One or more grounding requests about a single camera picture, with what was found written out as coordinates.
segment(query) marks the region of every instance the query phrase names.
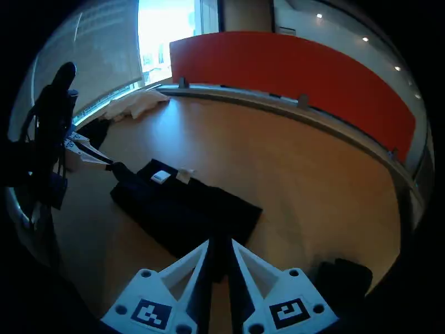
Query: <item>wall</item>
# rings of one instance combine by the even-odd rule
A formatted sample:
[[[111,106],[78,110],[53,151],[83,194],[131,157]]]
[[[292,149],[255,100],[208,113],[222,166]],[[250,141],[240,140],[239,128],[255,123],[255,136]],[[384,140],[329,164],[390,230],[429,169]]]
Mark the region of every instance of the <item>wall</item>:
[[[222,0],[225,31],[272,31],[270,0]]]
[[[416,88],[409,80],[407,72],[402,69],[395,55],[372,33],[358,22],[355,24],[347,19],[344,13],[323,6],[307,12],[275,7],[275,21],[279,27],[291,28],[298,37],[326,45],[360,62],[384,80],[408,106],[416,119],[416,129],[412,144],[405,161],[405,167],[413,173],[422,157],[423,148],[427,138],[427,116],[423,101],[416,98]],[[316,11],[323,14],[323,18],[316,17]],[[362,38],[367,36],[369,42]]]
[[[225,32],[171,43],[173,81],[227,85],[298,99],[361,129],[404,162],[416,121],[378,75],[328,46],[294,36]]]

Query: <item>red panel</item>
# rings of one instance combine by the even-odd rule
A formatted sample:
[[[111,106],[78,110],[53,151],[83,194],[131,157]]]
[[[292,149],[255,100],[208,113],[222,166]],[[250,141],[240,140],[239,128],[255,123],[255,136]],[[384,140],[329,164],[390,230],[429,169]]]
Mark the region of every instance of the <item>red panel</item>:
[[[227,85],[297,99],[355,125],[404,161],[416,120],[374,72],[324,45],[261,32],[201,35],[170,44],[173,81]]]

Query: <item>black cloth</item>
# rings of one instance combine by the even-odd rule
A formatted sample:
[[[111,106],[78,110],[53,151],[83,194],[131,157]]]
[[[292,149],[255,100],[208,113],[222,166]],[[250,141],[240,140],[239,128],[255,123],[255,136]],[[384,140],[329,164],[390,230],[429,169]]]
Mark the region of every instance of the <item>black cloth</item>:
[[[88,138],[90,140],[90,145],[98,150],[107,136],[110,123],[111,120],[95,119],[76,132]]]
[[[113,200],[173,256],[181,258],[207,239],[214,240],[215,281],[226,273],[227,238],[245,245],[262,212],[194,178],[185,184],[176,179],[176,169],[155,159],[137,174],[121,163],[111,169],[119,181],[111,191]],[[160,170],[171,174],[163,184],[150,180]]]

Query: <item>white curtain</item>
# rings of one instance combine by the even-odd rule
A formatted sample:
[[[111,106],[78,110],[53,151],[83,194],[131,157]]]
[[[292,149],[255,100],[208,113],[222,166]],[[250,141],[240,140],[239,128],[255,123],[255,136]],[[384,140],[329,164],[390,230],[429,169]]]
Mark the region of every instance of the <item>white curtain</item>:
[[[102,96],[141,80],[138,5],[138,0],[95,0],[67,19],[37,56],[34,98],[67,61],[77,66],[71,86],[79,91],[75,114]]]

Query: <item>white wall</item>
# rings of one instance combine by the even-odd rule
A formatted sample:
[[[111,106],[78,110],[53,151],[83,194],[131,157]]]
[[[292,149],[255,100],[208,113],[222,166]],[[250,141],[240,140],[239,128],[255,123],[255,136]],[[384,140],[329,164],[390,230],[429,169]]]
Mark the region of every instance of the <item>white wall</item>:
[[[225,31],[272,32],[269,0],[224,0]]]
[[[377,37],[364,27],[358,32],[343,27],[334,15],[335,10],[328,6],[319,7],[318,10],[323,15],[320,19],[316,17],[316,13],[296,11],[280,6],[279,2],[277,4],[279,7],[275,7],[275,23],[278,27],[294,29],[298,37],[326,45],[357,60],[400,96],[416,118],[416,129],[405,163],[407,170],[414,172],[427,138],[427,115],[423,101],[415,97],[415,86],[408,84],[409,74],[404,73],[403,69],[400,72],[395,70],[395,66],[400,66],[397,58],[381,47],[376,47],[374,41]],[[369,42],[362,40],[364,36],[369,38]]]

